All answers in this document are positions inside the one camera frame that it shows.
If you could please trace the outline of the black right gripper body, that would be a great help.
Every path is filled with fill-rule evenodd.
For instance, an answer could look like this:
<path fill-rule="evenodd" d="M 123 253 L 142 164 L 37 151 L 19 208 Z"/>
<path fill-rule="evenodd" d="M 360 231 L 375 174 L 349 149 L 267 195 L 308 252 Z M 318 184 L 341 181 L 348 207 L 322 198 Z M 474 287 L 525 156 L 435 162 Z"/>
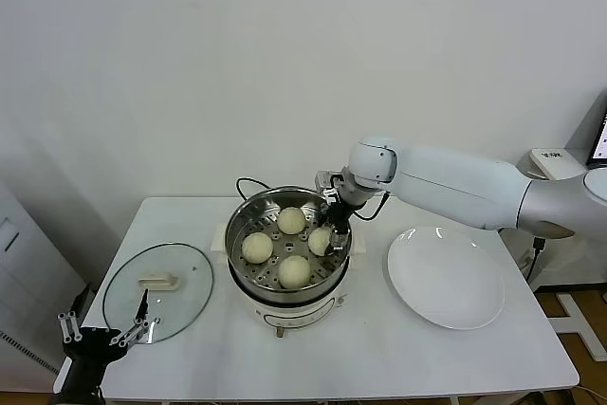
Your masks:
<path fill-rule="evenodd" d="M 344 202 L 333 202 L 324 211 L 324 224 L 330 226 L 336 234 L 347 234 L 349 219 L 354 207 Z"/>

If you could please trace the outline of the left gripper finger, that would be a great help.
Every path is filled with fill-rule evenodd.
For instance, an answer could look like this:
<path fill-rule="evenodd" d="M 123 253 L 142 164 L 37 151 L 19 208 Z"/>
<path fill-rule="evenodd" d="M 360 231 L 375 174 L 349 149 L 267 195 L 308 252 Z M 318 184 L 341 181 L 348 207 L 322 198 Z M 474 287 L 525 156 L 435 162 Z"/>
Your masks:
<path fill-rule="evenodd" d="M 151 323 L 156 320 L 152 319 L 150 321 L 148 319 L 148 293 L 149 289 L 145 288 L 133 319 L 133 324 L 127 330 L 121 331 L 117 336 L 113 337 L 110 340 L 110 345 L 133 346 L 149 332 Z"/>
<path fill-rule="evenodd" d="M 79 316 L 83 311 L 90 292 L 91 284 L 87 284 L 74 298 L 68 311 L 57 315 L 63 335 L 63 341 L 81 341 L 83 339 L 83 334 L 81 333 L 79 326 Z"/>

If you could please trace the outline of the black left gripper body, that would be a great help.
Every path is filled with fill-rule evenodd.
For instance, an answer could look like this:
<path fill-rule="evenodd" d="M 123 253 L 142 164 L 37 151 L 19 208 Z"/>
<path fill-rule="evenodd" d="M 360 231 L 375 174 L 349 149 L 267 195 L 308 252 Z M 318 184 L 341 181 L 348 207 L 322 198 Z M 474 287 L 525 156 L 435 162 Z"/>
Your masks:
<path fill-rule="evenodd" d="M 86 359 L 95 362 L 114 362 L 123 358 L 128 351 L 112 339 L 120 335 L 118 329 L 83 327 L 80 329 L 82 338 L 79 341 L 64 343 L 65 355 L 72 359 Z"/>

